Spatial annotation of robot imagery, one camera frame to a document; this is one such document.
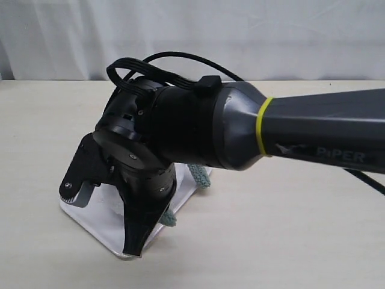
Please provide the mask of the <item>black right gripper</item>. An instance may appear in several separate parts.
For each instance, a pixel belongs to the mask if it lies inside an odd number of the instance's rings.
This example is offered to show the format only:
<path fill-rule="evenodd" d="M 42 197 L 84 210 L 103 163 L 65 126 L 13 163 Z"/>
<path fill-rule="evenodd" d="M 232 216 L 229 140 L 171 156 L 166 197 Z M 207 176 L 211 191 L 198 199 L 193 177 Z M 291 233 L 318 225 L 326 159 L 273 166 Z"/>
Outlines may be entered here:
<path fill-rule="evenodd" d="M 122 253 L 140 258 L 175 194 L 175 166 L 158 155 L 145 136 L 132 130 L 97 129 L 92 137 L 106 170 L 94 182 L 115 186 L 123 201 Z"/>

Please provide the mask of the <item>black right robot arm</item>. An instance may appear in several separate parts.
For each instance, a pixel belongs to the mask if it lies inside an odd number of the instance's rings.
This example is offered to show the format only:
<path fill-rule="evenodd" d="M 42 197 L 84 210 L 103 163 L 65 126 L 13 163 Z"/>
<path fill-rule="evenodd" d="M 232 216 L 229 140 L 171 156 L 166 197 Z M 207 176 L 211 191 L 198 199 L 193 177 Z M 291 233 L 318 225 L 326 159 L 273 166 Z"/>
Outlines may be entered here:
<path fill-rule="evenodd" d="M 93 132 L 124 202 L 123 253 L 140 256 L 176 191 L 176 163 L 245 170 L 262 157 L 384 173 L 384 90 L 269 98 L 206 76 L 189 88 L 117 85 Z"/>

